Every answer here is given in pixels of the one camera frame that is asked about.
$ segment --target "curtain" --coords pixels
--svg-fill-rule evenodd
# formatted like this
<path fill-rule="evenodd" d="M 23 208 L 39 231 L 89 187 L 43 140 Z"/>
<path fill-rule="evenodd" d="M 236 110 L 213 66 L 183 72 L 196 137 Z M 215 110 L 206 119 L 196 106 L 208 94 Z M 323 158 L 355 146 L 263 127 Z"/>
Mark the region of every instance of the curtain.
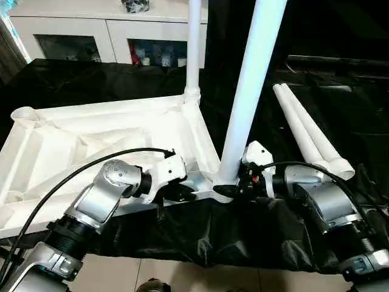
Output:
<path fill-rule="evenodd" d="M 0 18 L 0 86 L 10 81 L 26 64 L 26 59 Z"/>

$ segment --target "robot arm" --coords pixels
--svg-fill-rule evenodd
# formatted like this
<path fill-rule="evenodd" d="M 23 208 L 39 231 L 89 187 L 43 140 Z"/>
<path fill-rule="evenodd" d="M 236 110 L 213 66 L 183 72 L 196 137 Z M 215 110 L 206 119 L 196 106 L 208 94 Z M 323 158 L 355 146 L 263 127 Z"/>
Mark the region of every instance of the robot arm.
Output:
<path fill-rule="evenodd" d="M 344 191 L 322 172 L 307 166 L 287 166 L 283 175 L 275 167 L 260 165 L 273 162 L 272 155 L 257 141 L 245 150 L 237 186 L 214 186 L 222 195 L 243 200 L 259 196 L 274 197 L 283 189 L 289 198 L 299 200 L 339 261 L 339 271 L 352 291 L 384 292 L 389 287 L 389 252 L 376 240 L 363 216 Z"/>
<path fill-rule="evenodd" d="M 34 247 L 0 291 L 69 291 L 63 280 L 75 279 L 90 241 L 102 233 L 121 198 L 151 203 L 161 187 L 185 177 L 185 165 L 178 155 L 166 158 L 147 172 L 121 160 L 106 162 L 64 216 L 49 223 L 51 233 L 45 242 Z"/>

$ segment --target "cabinet door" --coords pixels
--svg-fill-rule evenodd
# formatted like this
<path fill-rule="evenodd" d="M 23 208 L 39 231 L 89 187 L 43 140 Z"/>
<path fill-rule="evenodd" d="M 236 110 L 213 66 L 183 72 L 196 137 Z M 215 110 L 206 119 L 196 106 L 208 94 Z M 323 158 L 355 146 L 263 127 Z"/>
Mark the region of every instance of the cabinet door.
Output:
<path fill-rule="evenodd" d="M 186 64 L 187 23 L 107 20 L 107 25 L 118 63 L 138 60 L 166 67 Z M 206 39 L 207 25 L 201 24 L 200 68 L 204 68 Z"/>
<path fill-rule="evenodd" d="M 11 17 L 31 59 L 116 62 L 103 19 Z"/>

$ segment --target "white pvc pipe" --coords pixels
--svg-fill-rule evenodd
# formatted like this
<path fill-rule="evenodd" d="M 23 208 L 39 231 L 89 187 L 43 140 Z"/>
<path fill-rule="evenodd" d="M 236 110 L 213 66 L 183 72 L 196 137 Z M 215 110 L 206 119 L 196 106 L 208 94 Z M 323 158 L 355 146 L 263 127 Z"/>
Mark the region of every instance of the white pvc pipe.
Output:
<path fill-rule="evenodd" d="M 341 176 L 343 179 L 352 178 L 355 174 L 355 170 L 350 165 L 350 163 L 339 155 L 338 151 L 336 151 L 335 147 L 327 139 L 309 113 L 305 110 L 303 105 L 296 98 L 288 85 L 283 83 L 281 86 L 284 92 L 287 94 L 289 103 L 297 113 L 298 118 L 301 120 L 301 123 L 310 135 L 317 150 L 320 152 L 323 159 L 329 162 L 330 171 L 336 175 Z"/>
<path fill-rule="evenodd" d="M 238 87 L 214 184 L 234 184 L 287 0 L 256 0 Z"/>
<path fill-rule="evenodd" d="M 284 112 L 285 118 L 289 127 L 292 130 L 293 136 L 297 142 L 298 147 L 304 157 L 304 160 L 309 163 L 321 165 L 326 169 L 329 167 L 318 151 L 314 141 L 306 131 L 301 120 L 298 118 L 297 113 L 294 111 L 291 102 L 288 99 L 284 88 L 276 84 L 273 86 L 275 95 L 277 96 L 278 102 Z"/>
<path fill-rule="evenodd" d="M 201 0 L 189 0 L 188 6 L 188 46 L 187 46 L 187 85 L 185 100 L 200 101 L 199 87 L 199 48 Z"/>

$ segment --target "black tablecloth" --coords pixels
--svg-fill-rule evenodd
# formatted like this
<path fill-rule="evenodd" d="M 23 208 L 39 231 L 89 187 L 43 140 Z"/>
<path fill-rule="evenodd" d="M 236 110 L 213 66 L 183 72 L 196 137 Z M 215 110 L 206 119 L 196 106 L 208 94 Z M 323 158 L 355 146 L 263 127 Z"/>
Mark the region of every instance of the black tablecloth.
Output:
<path fill-rule="evenodd" d="M 221 156 L 239 72 L 221 68 L 202 71 L 201 111 Z M 268 73 L 249 142 L 260 141 L 275 161 L 302 160 L 300 151 L 272 92 L 275 82 L 290 85 L 302 104 L 356 169 L 353 183 L 378 203 L 389 196 L 389 85 L 385 82 Z M 3 91 L 0 139 L 5 141 L 20 106 L 47 108 L 113 100 L 182 94 L 185 69 L 124 64 L 35 60 Z M 116 217 L 90 252 L 106 256 L 151 257 L 228 265 L 336 273 L 336 258 L 304 213 L 284 200 L 259 203 L 213 200 L 166 208 L 158 221 L 155 210 Z M 387 233 L 374 210 L 368 212 L 383 237 Z M 45 232 L 30 234 L 31 247 Z M 2 240 L 6 245 L 9 240 Z"/>

